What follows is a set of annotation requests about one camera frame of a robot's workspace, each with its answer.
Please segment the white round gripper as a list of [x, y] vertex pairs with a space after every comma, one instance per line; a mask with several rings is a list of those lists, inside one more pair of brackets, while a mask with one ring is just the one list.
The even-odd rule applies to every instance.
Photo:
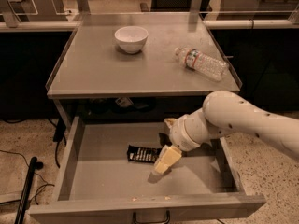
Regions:
[[154, 163], [155, 175], [163, 175], [177, 163], [182, 151], [194, 150], [209, 140], [208, 126], [203, 114], [184, 115], [178, 119], [167, 118], [164, 123], [169, 128], [169, 138], [173, 146], [165, 145], [162, 148]]

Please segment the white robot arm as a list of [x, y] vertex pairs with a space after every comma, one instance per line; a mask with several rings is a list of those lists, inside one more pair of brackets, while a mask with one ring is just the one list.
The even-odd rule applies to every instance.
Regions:
[[229, 91], [214, 91], [203, 106], [178, 119], [164, 121], [171, 144], [154, 163], [156, 175], [167, 172], [184, 152], [230, 133], [255, 136], [292, 159], [299, 159], [299, 120], [264, 111]]

